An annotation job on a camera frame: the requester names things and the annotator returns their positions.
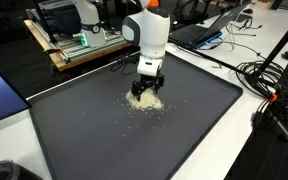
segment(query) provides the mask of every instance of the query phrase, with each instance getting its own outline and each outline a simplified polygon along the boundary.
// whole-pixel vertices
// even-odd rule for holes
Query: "pile of rice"
[[[131,91],[126,93],[125,98],[132,106],[132,108],[137,110],[152,110],[157,109],[161,110],[164,104],[160,101],[160,99],[155,96],[152,89],[146,89],[141,95],[141,101],[138,101],[136,97],[131,93]]]

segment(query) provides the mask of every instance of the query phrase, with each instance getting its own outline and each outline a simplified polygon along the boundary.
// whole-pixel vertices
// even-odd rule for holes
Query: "white table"
[[[253,17],[253,26],[263,24],[263,27],[245,32],[255,33],[256,37],[236,36],[236,43],[250,46],[267,56],[288,29],[288,11],[254,8]],[[214,20],[207,20],[204,26],[209,26]],[[257,60],[250,50],[236,46],[230,52],[230,48],[229,44],[222,44],[212,51],[203,52],[234,66],[243,61]],[[235,74],[225,67],[212,68],[217,64],[182,52],[174,44],[167,44],[167,51],[241,86]],[[288,44],[282,50],[285,51],[288,51]],[[288,61],[279,55],[274,62],[285,67]],[[251,116],[261,102],[262,99],[244,88],[241,98],[214,126],[173,179],[223,179],[251,134]],[[43,179],[51,179],[28,111],[0,121],[0,160],[4,159],[13,159]]]

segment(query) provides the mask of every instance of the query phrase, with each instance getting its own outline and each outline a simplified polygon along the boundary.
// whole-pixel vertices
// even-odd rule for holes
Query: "keyboard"
[[[199,27],[196,25],[189,25],[182,29],[179,29],[178,31],[173,32],[170,35],[170,38],[183,43],[190,44],[191,41],[200,38],[205,33],[205,31],[207,31],[206,28]]]

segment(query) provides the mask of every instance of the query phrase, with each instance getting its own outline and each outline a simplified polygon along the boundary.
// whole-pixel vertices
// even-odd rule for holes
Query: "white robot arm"
[[[98,47],[105,44],[104,29],[98,17],[96,7],[90,0],[72,0],[81,18],[83,46]]]
[[[132,84],[132,93],[138,100],[147,88],[153,87],[157,93],[164,84],[160,69],[165,56],[169,27],[170,16],[159,7],[145,8],[138,14],[127,16],[123,21],[124,39],[141,48],[137,67],[141,80]]]

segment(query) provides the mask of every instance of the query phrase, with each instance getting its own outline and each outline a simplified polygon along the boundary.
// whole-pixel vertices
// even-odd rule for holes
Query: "black mat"
[[[242,89],[167,55],[164,111],[136,111],[124,94],[138,74],[110,66],[30,100],[53,179],[168,179]]]

